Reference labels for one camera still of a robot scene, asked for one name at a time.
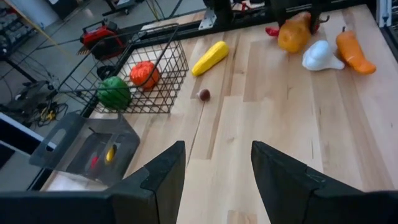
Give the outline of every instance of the orange toy carrot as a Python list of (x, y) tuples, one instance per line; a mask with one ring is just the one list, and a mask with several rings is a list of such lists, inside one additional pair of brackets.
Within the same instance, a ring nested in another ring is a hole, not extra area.
[(342, 33), (336, 38), (336, 44), (341, 56), (355, 71), (364, 75), (372, 74), (376, 71), (376, 66), (366, 60), (352, 30), (345, 31), (345, 27), (343, 27)]

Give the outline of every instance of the yellow toy corn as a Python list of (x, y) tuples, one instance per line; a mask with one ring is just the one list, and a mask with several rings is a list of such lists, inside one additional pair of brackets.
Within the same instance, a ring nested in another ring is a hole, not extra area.
[(209, 70), (228, 55), (229, 47), (224, 41), (219, 41), (202, 56), (192, 69), (193, 76), (199, 76)]

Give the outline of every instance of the small brown object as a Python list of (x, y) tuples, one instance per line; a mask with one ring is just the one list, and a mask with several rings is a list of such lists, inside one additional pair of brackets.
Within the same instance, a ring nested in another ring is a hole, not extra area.
[(197, 96), (202, 101), (210, 100), (210, 91), (208, 89), (202, 89), (197, 93)]

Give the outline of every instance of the orange toy tomato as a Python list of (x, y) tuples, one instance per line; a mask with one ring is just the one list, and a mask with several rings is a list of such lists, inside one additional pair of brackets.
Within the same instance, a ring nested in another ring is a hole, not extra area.
[[(135, 84), (135, 85), (142, 85), (142, 88), (144, 90), (150, 90), (152, 89), (156, 83), (160, 79), (160, 74), (157, 68), (155, 68), (155, 65), (150, 62), (140, 62), (136, 66), (134, 66), (130, 72), (130, 80)], [(150, 73), (154, 70), (152, 77), (150, 77), (147, 80), (147, 78), (150, 76)]]

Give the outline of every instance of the wooden tabletop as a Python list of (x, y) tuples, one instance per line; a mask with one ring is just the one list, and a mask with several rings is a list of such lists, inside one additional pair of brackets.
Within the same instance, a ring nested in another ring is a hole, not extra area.
[[(253, 140), (358, 189), (397, 189), (397, 62), (366, 6), (326, 15), (330, 20), (311, 43), (325, 39), (335, 47), (343, 26), (354, 29), (376, 73), (309, 72), (302, 54), (288, 55), (265, 34), (276, 23), (182, 40), (190, 68), (219, 40), (230, 52), (201, 77), (188, 72), (170, 114), (125, 114), (141, 137), (126, 175), (184, 140), (188, 164), (178, 223), (269, 223), (251, 167)], [(211, 92), (207, 103), (195, 96), (201, 88)], [(43, 190), (85, 189), (104, 187), (54, 172)]]

